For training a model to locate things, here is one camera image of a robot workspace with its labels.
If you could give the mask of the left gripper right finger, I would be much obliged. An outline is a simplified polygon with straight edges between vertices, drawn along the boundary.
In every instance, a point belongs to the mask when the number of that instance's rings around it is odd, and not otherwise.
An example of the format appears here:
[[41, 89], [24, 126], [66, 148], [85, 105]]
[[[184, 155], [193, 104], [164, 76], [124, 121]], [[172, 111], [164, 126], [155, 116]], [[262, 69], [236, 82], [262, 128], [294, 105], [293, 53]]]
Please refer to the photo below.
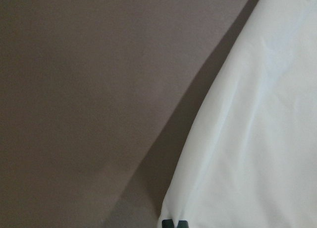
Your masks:
[[185, 220], [178, 221], [177, 228], [188, 228], [188, 222]]

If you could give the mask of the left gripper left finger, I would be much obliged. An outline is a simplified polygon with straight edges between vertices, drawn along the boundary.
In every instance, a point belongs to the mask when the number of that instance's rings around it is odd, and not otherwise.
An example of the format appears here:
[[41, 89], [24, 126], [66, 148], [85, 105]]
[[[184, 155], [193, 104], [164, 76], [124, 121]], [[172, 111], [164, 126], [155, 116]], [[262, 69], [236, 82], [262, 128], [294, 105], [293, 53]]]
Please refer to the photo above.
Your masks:
[[172, 219], [162, 220], [162, 228], [174, 228], [174, 222]]

